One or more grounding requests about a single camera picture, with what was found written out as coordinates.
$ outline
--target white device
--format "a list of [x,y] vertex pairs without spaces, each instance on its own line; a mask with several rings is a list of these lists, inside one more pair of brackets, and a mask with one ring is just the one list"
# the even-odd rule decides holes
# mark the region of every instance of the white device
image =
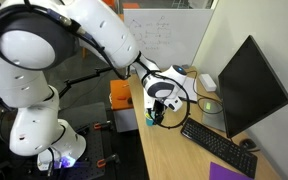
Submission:
[[10,149],[21,156],[38,154],[38,168],[72,167],[85,139],[58,119],[59,96],[47,84],[44,69],[73,56],[79,46],[115,68],[134,66],[149,96],[177,111],[178,85],[185,71],[161,72],[141,55],[133,35],[102,0],[6,0],[0,8],[0,105],[18,108]]
[[213,92],[216,90],[216,84],[209,74],[199,75],[199,79],[207,92]]

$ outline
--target wall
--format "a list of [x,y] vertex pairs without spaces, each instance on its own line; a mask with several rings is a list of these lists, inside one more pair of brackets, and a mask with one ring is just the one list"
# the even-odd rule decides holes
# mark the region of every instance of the wall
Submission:
[[[220,0],[193,65],[216,82],[246,37],[258,45],[288,91],[288,1]],[[259,122],[249,134],[288,179],[288,105]]]

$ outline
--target desk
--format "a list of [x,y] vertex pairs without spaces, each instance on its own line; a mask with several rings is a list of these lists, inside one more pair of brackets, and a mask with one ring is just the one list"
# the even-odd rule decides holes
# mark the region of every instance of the desk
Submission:
[[[195,68],[191,67],[186,71],[191,70],[195,70]],[[207,180],[209,179],[210,162],[239,172],[223,160],[181,135],[181,128],[168,130],[159,126],[147,126],[144,116],[143,87],[137,75],[133,74],[128,81],[148,174],[151,180]],[[207,93],[199,80],[197,80],[197,91],[202,95],[218,98],[215,93]],[[183,107],[177,112],[172,112],[168,109],[162,124],[171,126],[179,123],[184,117],[185,110],[185,102],[183,102]],[[197,104],[191,103],[190,117],[199,122],[201,121],[202,112]],[[225,133],[215,129],[214,131],[225,137]],[[246,137],[247,135],[242,133],[234,137],[233,140],[234,142],[239,142]],[[261,152],[255,152],[254,154],[258,157],[255,179],[280,179]]]

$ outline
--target monitor stand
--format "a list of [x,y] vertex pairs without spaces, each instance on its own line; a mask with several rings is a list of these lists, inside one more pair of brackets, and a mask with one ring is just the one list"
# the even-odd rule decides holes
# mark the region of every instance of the monitor stand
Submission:
[[219,105],[217,102],[213,100],[204,100],[202,123],[206,126],[210,126],[212,128],[225,132],[223,112],[217,114],[208,114],[219,112],[221,111],[221,109],[221,105]]

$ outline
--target keyboard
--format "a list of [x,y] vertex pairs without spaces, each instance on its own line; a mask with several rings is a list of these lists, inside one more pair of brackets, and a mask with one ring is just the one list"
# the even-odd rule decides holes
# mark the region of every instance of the keyboard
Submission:
[[188,118],[181,133],[246,176],[255,177],[257,157],[201,123]]

